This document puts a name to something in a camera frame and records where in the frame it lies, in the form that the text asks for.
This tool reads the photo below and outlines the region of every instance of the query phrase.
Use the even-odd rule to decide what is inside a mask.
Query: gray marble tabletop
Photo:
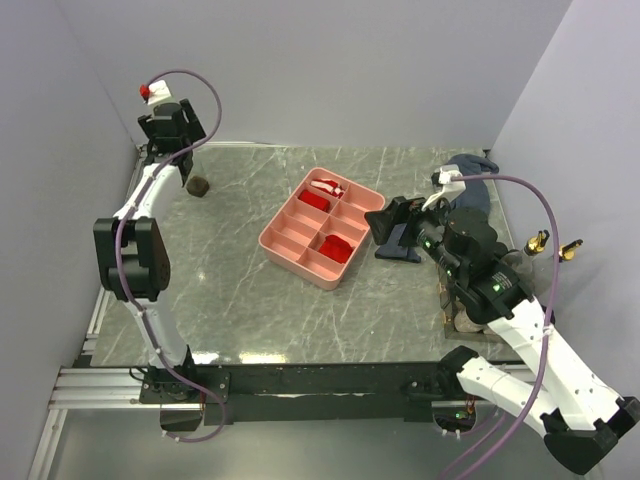
[[[184,189],[160,229],[172,264],[168,289],[178,329],[198,363],[437,361],[465,344],[491,360],[500,343],[444,337],[434,264],[374,258],[369,238],[334,291],[269,262],[258,235],[306,172],[321,166],[387,198],[433,193],[433,169],[474,149],[205,146],[195,154],[211,190]],[[492,182],[490,223],[510,242]],[[94,366],[145,365],[142,337],[109,297]]]

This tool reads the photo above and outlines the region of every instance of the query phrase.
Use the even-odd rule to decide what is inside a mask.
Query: red cloth
[[[353,253],[353,247],[337,235],[327,235],[318,252],[338,263],[347,263]]]
[[[344,195],[344,188],[335,180],[314,178],[311,180],[311,186],[337,198],[342,198],[342,195]]]
[[[328,212],[331,207],[329,200],[322,198],[320,195],[316,195],[315,193],[311,193],[308,190],[304,190],[298,198],[300,201],[308,203],[312,207],[319,208],[323,212]]]

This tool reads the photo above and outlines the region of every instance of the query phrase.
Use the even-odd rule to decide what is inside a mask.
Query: wall
[[[2,9],[0,476],[21,479],[98,291],[91,226],[124,198],[135,147],[55,5]]]
[[[620,393],[640,396],[640,3],[580,0],[569,8],[492,150],[503,172],[545,192],[565,241],[559,329]],[[502,186],[517,241],[543,224],[529,194]],[[640,471],[636,427],[605,462],[607,478]]]
[[[58,0],[129,132],[136,85],[193,68],[219,139],[493,144],[570,0]],[[211,125],[208,94],[171,80]]]

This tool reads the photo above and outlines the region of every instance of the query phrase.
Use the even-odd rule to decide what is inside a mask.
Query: pink tray
[[[312,187],[309,182],[316,178],[338,182],[346,190],[342,198]],[[329,213],[298,200],[303,190],[329,200]],[[381,210],[384,205],[385,199],[379,193],[324,168],[314,168],[262,231],[259,242],[272,262],[320,288],[333,290],[369,233],[365,212]],[[354,247],[347,263],[334,262],[317,251],[325,237],[332,234]]]

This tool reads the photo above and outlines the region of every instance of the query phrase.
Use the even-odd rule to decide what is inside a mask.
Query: red and white striped cloth
[[[310,185],[337,198],[342,198],[342,195],[344,195],[344,189],[334,180],[317,178],[315,180],[311,180]]]

